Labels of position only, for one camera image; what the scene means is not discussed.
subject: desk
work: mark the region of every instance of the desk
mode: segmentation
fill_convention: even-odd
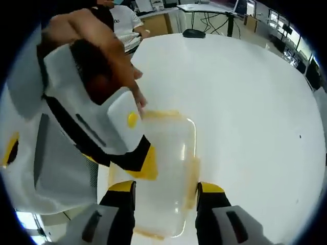
[[[231,37],[233,32],[233,23],[234,23],[234,16],[236,15],[236,12],[232,9],[229,9],[227,7],[215,4],[215,3],[209,3],[209,4],[182,4],[177,6],[180,10],[186,12],[186,13],[192,13],[192,29],[194,24],[194,13],[200,12],[200,13],[218,13],[218,14],[226,14],[228,17],[228,29],[227,29],[227,36]]]
[[[272,242],[291,242],[315,209],[325,164],[320,114],[303,75],[270,51],[218,35],[148,38],[132,62],[144,73],[147,109],[194,121],[200,180],[224,188]],[[165,244],[197,244],[194,218],[193,210],[184,233]]]

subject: wooden cabinet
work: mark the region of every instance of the wooden cabinet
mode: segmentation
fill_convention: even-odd
[[[159,14],[142,19],[145,29],[150,31],[150,36],[160,36],[172,33],[169,15]]]

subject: plastic container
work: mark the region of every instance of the plastic container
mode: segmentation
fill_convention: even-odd
[[[147,112],[145,136],[155,147],[158,177],[136,179],[134,232],[163,240],[183,232],[186,214],[195,203],[199,176],[194,123],[178,112]],[[133,179],[112,164],[109,185]]]

